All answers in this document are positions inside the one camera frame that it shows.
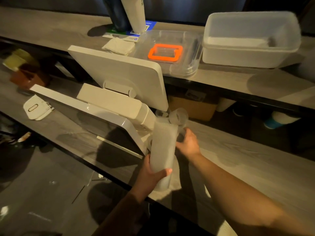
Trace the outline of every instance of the dark wall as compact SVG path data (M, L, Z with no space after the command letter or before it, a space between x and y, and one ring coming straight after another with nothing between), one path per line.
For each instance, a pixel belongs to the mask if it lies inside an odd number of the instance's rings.
M245 0L144 0L146 19L204 24L214 12L242 11ZM108 15L102 0L0 0L3 6Z

